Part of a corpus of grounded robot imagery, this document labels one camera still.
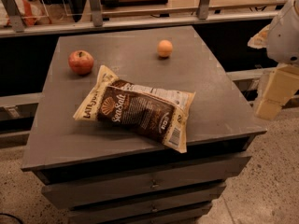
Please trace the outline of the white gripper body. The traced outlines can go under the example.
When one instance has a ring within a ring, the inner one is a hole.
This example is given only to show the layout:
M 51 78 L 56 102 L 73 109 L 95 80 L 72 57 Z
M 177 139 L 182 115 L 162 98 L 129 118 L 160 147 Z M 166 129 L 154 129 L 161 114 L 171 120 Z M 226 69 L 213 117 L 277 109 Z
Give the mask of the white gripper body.
M 271 21 L 266 50 L 277 63 L 299 64 L 299 0 L 288 0 Z

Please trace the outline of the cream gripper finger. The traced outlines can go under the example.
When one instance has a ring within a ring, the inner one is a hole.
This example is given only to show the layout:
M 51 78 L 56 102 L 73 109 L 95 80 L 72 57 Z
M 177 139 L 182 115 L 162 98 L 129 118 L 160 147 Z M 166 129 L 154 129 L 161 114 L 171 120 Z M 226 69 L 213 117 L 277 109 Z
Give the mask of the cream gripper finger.
M 264 49 L 267 46 L 269 26 L 266 25 L 256 35 L 254 35 L 248 42 L 248 46 L 253 49 Z
M 298 91 L 299 66 L 280 63 L 269 74 L 266 86 L 255 106 L 255 115 L 260 119 L 273 119 Z

